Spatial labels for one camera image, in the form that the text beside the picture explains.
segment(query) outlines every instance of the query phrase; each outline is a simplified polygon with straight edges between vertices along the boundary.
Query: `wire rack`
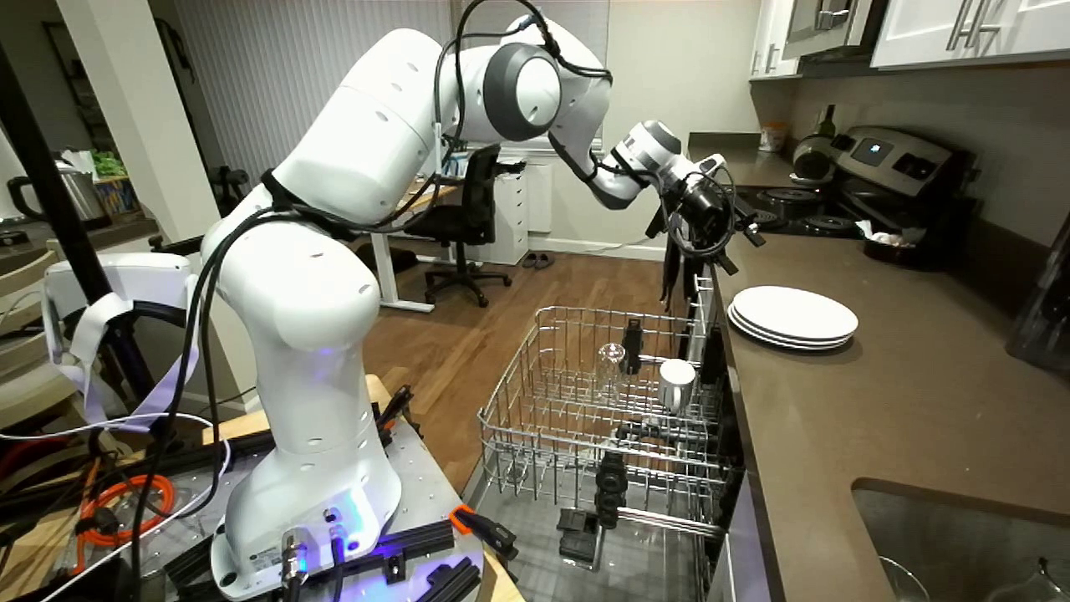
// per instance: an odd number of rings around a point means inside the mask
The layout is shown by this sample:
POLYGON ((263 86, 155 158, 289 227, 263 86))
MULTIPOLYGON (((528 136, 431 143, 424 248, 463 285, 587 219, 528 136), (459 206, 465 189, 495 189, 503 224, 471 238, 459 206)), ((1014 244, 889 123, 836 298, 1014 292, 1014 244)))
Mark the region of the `wire rack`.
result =
POLYGON ((545 495, 563 509, 596 506, 596 476, 610 452, 627 458, 623 519, 713 534, 718 487, 716 387, 695 387, 686 409, 661 409, 659 363, 704 354, 705 322, 668 315, 542 306, 480 411, 487 486, 545 495), (641 329, 641 366, 606 361, 627 329, 641 329))

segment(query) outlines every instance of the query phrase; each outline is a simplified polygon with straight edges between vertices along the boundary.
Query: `sink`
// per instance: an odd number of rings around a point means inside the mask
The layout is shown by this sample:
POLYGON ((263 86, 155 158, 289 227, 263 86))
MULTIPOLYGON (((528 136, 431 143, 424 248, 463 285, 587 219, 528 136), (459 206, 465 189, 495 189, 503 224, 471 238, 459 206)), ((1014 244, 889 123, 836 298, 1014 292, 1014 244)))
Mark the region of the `sink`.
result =
POLYGON ((933 602, 979 602, 997 585, 1026 578, 1040 555, 1070 557, 1070 516, 888 482, 858 482, 854 498, 889 585, 914 573, 933 602))

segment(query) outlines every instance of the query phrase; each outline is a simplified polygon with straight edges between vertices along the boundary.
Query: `kitchen counter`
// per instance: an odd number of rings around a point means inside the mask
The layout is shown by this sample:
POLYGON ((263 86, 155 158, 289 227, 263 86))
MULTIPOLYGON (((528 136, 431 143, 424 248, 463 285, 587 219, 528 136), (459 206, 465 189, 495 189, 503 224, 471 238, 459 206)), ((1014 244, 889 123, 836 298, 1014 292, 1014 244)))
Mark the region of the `kitchen counter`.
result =
POLYGON ((748 285, 829 294, 858 342, 793 354, 727 329, 758 516, 787 599, 894 599, 854 506, 858 482, 1070 512, 1070 382, 1004 350, 1010 322, 946 274, 879 264, 858 240, 732 240, 748 285))
POLYGON ((793 187, 793 162, 781 152, 758 152, 758 132, 690 132, 690 158, 722 152, 732 179, 748 187, 793 187))

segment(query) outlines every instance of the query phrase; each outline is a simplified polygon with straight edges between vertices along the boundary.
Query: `white cabinet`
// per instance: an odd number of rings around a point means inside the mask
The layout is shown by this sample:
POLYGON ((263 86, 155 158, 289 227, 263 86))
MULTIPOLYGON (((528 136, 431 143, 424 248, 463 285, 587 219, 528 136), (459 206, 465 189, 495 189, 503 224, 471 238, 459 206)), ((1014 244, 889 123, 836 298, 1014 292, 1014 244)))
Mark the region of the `white cabinet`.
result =
POLYGON ((798 60, 783 57, 783 45, 791 41, 791 22, 793 22, 793 0, 762 0, 753 60, 748 60, 753 79, 793 78, 798 70, 798 60))
POLYGON ((1070 50, 1070 0, 894 0, 873 68, 997 62, 1070 50))
POLYGON ((1021 0, 1007 35, 1010 54, 1066 54, 1070 0, 1021 0))
POLYGON ((518 264, 528 254, 527 199, 528 199, 527 169, 495 176, 495 240, 471 248, 480 262, 518 264))

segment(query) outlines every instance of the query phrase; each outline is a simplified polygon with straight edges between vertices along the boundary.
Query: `wall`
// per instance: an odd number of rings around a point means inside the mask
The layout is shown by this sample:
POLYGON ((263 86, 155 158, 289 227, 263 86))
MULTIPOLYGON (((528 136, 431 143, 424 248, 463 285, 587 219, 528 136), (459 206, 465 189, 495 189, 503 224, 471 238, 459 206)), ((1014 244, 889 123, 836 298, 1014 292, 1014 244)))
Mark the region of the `wall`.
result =
POLYGON ((86 146, 86 126, 77 118, 62 62, 42 30, 45 19, 62 19, 52 0, 4 0, 0 43, 25 92, 35 107, 37 126, 52 151, 86 146))
MULTIPOLYGON (((606 57, 606 30, 610 30, 610 3, 611 0, 538 0, 534 5, 579 35, 596 57, 606 57)), ((453 0, 453 22, 459 28, 463 13, 471 5, 453 0)), ((503 32, 513 19, 527 16, 528 11, 518 0, 483 0, 471 13, 465 30, 503 32)))
POLYGON ((795 132, 811 132, 827 104, 842 107, 841 126, 898 123, 971 146, 985 218, 1021 238, 1051 244, 1070 213, 1066 62, 804 79, 795 132))
POLYGON ((446 0, 178 0, 226 162, 260 176, 389 30, 448 32, 446 0))
MULTIPOLYGON (((623 139, 640 119, 661 119, 681 139, 690 129, 755 129, 747 83, 755 13, 753 0, 611 0, 606 62, 616 83, 602 139, 623 139)), ((564 162, 554 162, 545 248, 628 254, 656 206, 656 193, 645 189, 628 210, 606 210, 564 162)))
POLYGON ((200 238, 222 213, 187 109, 143 0, 62 0, 136 199, 166 240, 200 238))

